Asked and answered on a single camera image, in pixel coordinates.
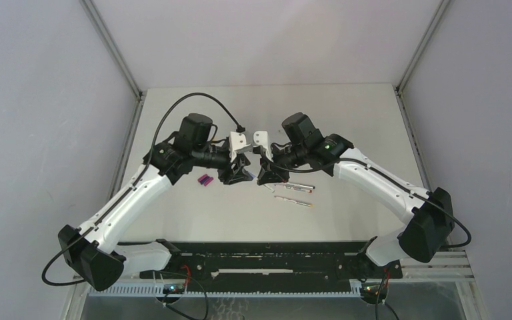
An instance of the pink object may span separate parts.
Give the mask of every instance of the pink object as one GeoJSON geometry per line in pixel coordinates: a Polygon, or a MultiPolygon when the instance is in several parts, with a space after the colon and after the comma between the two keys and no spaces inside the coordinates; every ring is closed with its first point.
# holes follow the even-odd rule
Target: pink object
{"type": "Polygon", "coordinates": [[[210,184],[210,183],[211,183],[211,181],[212,181],[212,180],[213,180],[213,178],[212,178],[212,177],[208,178],[208,179],[205,181],[205,183],[204,183],[203,185],[204,185],[204,186],[207,186],[208,184],[210,184]]]}
{"type": "Polygon", "coordinates": [[[201,183],[201,180],[203,180],[203,179],[204,179],[204,178],[206,178],[206,177],[207,177],[207,175],[206,175],[206,174],[205,174],[205,175],[202,175],[202,176],[201,176],[201,178],[199,178],[199,179],[197,180],[197,182],[201,183]]]}

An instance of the white wall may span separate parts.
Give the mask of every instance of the white wall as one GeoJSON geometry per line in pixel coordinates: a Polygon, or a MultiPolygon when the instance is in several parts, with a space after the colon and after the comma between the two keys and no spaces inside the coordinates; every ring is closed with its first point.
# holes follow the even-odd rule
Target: white wall
{"type": "Polygon", "coordinates": [[[0,319],[59,317],[40,272],[106,201],[133,105],[78,1],[0,1],[0,319]]]}
{"type": "Polygon", "coordinates": [[[96,0],[142,89],[393,83],[440,0],[96,0]]]}
{"type": "Polygon", "coordinates": [[[454,2],[405,98],[491,318],[512,319],[512,1],[454,2]]]}

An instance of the white tabletop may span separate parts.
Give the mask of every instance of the white tabletop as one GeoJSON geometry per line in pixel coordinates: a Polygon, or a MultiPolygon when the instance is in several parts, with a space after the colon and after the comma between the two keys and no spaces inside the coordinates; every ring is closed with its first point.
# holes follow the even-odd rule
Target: white tabletop
{"type": "MultiPolygon", "coordinates": [[[[421,185],[413,151],[390,84],[276,85],[248,87],[163,88],[148,90],[125,181],[148,152],[154,130],[166,110],[181,96],[206,92],[218,98],[247,128],[268,131],[272,141],[288,142],[281,122],[301,111],[323,135],[338,133],[364,154],[401,178],[421,185]]],[[[211,100],[192,97],[168,117],[159,141],[178,130],[189,113],[201,113],[219,126],[217,138],[235,129],[211,100]]],[[[259,172],[259,160],[248,155],[248,170],[259,172]]],[[[214,169],[195,168],[155,200],[127,230],[125,241],[344,241],[368,240],[401,225],[393,214],[356,186],[325,173],[291,174],[290,181],[315,185],[311,194],[276,187],[271,193],[255,181],[222,185],[214,169]],[[203,174],[215,180],[204,187],[203,174]],[[313,204],[304,207],[275,199],[281,195],[313,204]]]]}

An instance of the gray floor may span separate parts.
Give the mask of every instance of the gray floor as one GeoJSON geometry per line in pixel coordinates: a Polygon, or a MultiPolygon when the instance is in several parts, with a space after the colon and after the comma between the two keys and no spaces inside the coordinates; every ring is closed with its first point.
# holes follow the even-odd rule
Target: gray floor
{"type": "MultiPolygon", "coordinates": [[[[453,283],[392,284],[387,302],[401,320],[461,320],[464,316],[453,283]]],[[[254,319],[375,319],[374,307],[360,299],[346,298],[226,298],[209,300],[210,320],[254,319]]],[[[174,307],[202,318],[203,298],[178,301],[174,307]]],[[[394,319],[380,306],[380,320],[394,319]]],[[[88,297],[84,320],[95,319],[184,319],[152,298],[88,297]]]]}

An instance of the robotic arm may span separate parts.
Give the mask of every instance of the robotic arm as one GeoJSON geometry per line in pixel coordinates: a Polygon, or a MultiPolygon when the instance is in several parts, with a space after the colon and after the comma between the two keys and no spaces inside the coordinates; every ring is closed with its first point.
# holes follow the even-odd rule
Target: robotic arm
{"type": "Polygon", "coordinates": [[[431,193],[394,176],[350,141],[336,134],[322,136],[302,113],[288,117],[282,127],[290,140],[283,149],[269,143],[266,131],[254,134],[255,153],[262,156],[258,184],[287,182],[289,172],[324,171],[374,196],[404,224],[388,235],[372,238],[358,254],[356,267],[364,275],[374,265],[385,266],[405,257],[429,262],[445,244],[454,228],[448,192],[438,188],[431,193]],[[304,164],[312,169],[296,169],[304,164]]]}
{"type": "Polygon", "coordinates": [[[144,156],[138,171],[99,212],[78,228],[66,225],[58,234],[66,263],[96,290],[110,287],[122,275],[161,270],[171,258],[170,244],[117,245],[126,229],[152,200],[194,166],[217,169],[226,185],[251,181],[244,170],[251,150],[244,134],[231,132],[222,146],[207,141],[213,121],[196,113],[185,117],[168,139],[144,156]]]}

